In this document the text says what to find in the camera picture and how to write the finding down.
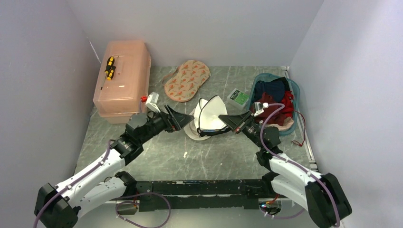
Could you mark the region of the dark red bra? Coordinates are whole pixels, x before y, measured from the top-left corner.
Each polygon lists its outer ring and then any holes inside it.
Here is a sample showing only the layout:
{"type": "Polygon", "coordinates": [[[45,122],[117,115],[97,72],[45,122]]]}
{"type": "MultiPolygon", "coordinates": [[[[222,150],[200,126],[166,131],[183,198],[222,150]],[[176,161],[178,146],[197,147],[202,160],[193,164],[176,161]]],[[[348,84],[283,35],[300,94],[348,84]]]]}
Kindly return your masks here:
{"type": "MultiPolygon", "coordinates": [[[[275,102],[274,99],[272,98],[272,96],[264,93],[262,98],[260,98],[257,102],[262,102],[262,103],[268,103],[268,104],[274,104],[274,103],[279,103],[281,104],[281,102],[275,102]]],[[[261,115],[255,117],[255,122],[259,123],[260,121],[265,121],[265,119],[271,114],[273,113],[275,110],[277,110],[278,108],[280,108],[279,105],[273,105],[273,106],[269,106],[267,109],[264,110],[264,113],[262,113],[261,115]]],[[[276,112],[267,122],[267,124],[279,124],[279,125],[283,125],[284,120],[288,118],[286,117],[284,114],[281,113],[281,110],[276,112]]]]}

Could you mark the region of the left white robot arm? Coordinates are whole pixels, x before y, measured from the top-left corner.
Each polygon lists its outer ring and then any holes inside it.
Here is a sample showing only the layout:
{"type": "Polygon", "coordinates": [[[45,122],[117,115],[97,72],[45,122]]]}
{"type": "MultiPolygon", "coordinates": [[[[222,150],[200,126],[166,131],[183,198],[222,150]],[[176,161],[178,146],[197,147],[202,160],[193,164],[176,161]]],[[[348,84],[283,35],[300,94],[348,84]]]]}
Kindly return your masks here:
{"type": "Polygon", "coordinates": [[[109,140],[106,151],[83,170],[53,186],[49,183],[38,191],[33,227],[41,222],[47,228],[72,228],[89,211],[106,201],[129,200],[137,193],[137,181],[121,169],[144,150],[143,144],[165,131],[183,129],[194,120],[165,106],[166,111],[149,111],[131,116],[125,131],[109,140]]]}

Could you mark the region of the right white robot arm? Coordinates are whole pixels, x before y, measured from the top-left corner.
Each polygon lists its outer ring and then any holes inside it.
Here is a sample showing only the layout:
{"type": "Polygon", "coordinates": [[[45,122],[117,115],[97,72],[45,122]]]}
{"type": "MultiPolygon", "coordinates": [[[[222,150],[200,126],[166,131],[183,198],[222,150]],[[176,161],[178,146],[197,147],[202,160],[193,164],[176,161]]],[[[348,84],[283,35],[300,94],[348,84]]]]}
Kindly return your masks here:
{"type": "Polygon", "coordinates": [[[289,158],[279,147],[276,127],[260,127],[251,112],[219,115],[234,133],[243,133],[259,151],[258,163],[269,172],[262,176],[262,192],[267,197],[285,196],[308,212],[320,228],[339,227],[352,214],[352,207],[337,179],[331,173],[321,174],[289,158]]]}

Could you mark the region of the white mesh laundry bag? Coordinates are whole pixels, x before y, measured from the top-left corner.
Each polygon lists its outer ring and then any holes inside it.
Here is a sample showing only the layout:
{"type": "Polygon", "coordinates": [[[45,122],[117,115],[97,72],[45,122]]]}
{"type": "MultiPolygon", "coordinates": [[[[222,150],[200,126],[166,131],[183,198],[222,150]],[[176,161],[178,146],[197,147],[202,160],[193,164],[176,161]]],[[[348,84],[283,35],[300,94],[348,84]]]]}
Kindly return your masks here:
{"type": "Polygon", "coordinates": [[[193,121],[190,122],[189,124],[187,124],[184,127],[184,131],[186,133],[186,135],[196,141],[203,141],[203,140],[207,140],[210,138],[210,136],[200,136],[200,134],[197,132],[197,129],[199,127],[198,125],[198,120],[199,120],[199,111],[196,110],[196,108],[194,108],[191,112],[190,115],[192,115],[194,117],[193,121]]]}

